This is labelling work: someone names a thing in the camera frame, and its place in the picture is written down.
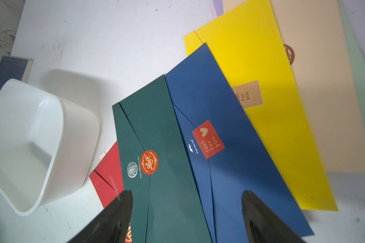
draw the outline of blue envelope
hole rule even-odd
[[[244,190],[253,191],[297,235],[313,235],[207,44],[165,77],[213,241],[248,241]],[[192,131],[208,120],[224,149],[206,159]]]

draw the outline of green envelope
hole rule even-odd
[[[132,241],[211,242],[165,77],[112,109],[123,185],[133,195]]]

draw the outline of sticker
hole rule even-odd
[[[138,174],[138,166],[135,162],[128,163],[127,174],[130,178],[136,177],[136,175]]]
[[[199,147],[204,153],[206,159],[224,149],[222,140],[220,140],[209,120],[196,128],[192,134],[199,144]]]
[[[141,156],[141,169],[147,175],[153,174],[158,168],[158,156],[154,151],[148,150]]]
[[[293,51],[292,47],[288,46],[287,44],[284,44],[285,51],[287,52],[289,64],[292,65],[293,61],[295,60],[295,52]]]
[[[243,109],[263,104],[258,80],[232,88]]]
[[[126,242],[133,242],[131,237],[131,224],[128,225],[127,235],[126,235]]]

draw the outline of white table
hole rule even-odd
[[[116,141],[112,105],[186,57],[183,36],[213,19],[210,3],[26,1],[12,55],[34,59],[29,84],[98,116],[90,171]],[[306,211],[316,234],[306,241],[365,242],[365,175],[328,175],[340,212]],[[78,192],[26,217],[17,216],[0,194],[0,242],[66,242],[101,210],[88,178]]]

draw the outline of blue book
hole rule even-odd
[[[241,201],[245,190],[298,236],[313,235],[208,46],[203,44],[165,77],[213,241],[248,242]]]
[[[12,56],[3,56],[0,61],[0,90],[10,79],[27,82],[33,61]]]

